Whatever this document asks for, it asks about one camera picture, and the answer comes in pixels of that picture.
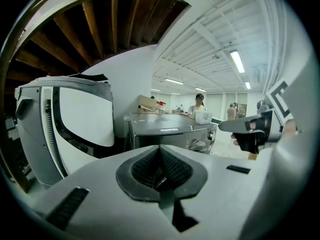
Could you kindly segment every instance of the exposed wooden ceiling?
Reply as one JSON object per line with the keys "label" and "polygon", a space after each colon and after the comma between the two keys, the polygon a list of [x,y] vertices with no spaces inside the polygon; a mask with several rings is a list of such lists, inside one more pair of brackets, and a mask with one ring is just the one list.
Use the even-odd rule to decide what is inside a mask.
{"label": "exposed wooden ceiling", "polygon": [[19,85],[47,74],[81,73],[117,54],[157,44],[187,5],[180,0],[86,0],[53,15],[11,60],[5,93],[12,96]]}

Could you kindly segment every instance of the white wall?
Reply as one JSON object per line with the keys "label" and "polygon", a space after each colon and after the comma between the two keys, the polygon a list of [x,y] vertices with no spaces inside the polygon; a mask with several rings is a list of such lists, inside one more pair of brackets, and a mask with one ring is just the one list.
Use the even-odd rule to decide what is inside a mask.
{"label": "white wall", "polygon": [[138,97],[149,97],[156,45],[137,48],[104,60],[84,74],[104,74],[111,85],[115,135],[124,137],[124,115],[136,112]]}
{"label": "white wall", "polygon": [[309,36],[294,11],[287,11],[287,42],[280,77],[290,85],[311,57],[315,57]]}
{"label": "white wall", "polygon": [[[175,110],[177,105],[182,104],[184,111],[188,111],[189,107],[196,104],[196,95],[197,94],[189,94],[189,95],[171,95],[170,101],[170,110]],[[203,103],[206,106],[207,95],[203,94],[204,100]]]}
{"label": "white wall", "polygon": [[257,114],[257,102],[264,100],[265,95],[260,91],[251,91],[247,94],[246,116],[251,117]]}

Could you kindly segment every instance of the white ceiling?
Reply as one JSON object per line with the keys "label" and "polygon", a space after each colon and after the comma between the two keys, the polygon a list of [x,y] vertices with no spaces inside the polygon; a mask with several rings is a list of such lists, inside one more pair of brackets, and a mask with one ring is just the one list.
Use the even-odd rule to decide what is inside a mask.
{"label": "white ceiling", "polygon": [[[180,94],[195,94],[197,87],[207,93],[245,92],[245,82],[250,82],[251,91],[264,91],[279,55],[275,48],[279,44],[272,41],[279,35],[273,1],[210,1],[211,8],[184,26],[157,58],[152,88]],[[238,72],[230,56],[232,50],[238,50],[245,73]]]}

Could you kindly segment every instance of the black slot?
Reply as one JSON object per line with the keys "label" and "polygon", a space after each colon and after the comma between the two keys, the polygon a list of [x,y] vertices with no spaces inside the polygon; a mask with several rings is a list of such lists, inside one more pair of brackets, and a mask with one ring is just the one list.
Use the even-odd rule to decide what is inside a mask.
{"label": "black slot", "polygon": [[45,220],[58,229],[65,230],[88,193],[89,190],[76,187],[53,209]]}
{"label": "black slot", "polygon": [[239,166],[235,166],[235,165],[229,165],[226,169],[231,170],[231,171],[235,171],[238,173],[242,173],[242,174],[248,174],[251,170],[248,168],[243,168],[243,167],[239,167]]}

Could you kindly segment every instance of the fluorescent ceiling light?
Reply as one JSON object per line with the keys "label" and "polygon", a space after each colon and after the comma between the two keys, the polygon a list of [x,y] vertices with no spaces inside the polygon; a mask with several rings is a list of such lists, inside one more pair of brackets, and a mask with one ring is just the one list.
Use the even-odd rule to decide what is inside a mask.
{"label": "fluorescent ceiling light", "polygon": [[237,50],[232,50],[232,51],[230,51],[230,55],[236,65],[236,67],[238,68],[239,73],[244,73],[245,68],[244,68],[244,65],[242,64],[239,52]]}
{"label": "fluorescent ceiling light", "polygon": [[171,80],[171,79],[168,79],[168,78],[166,78],[165,80],[169,81],[169,82],[173,82],[173,83],[179,84],[179,85],[183,85],[184,84],[183,82],[178,82],[178,81]]}
{"label": "fluorescent ceiling light", "polygon": [[201,92],[206,92],[206,90],[202,90],[200,88],[196,88],[197,90],[201,91]]}
{"label": "fluorescent ceiling light", "polygon": [[251,89],[250,83],[249,82],[245,82],[245,86],[247,89]]}

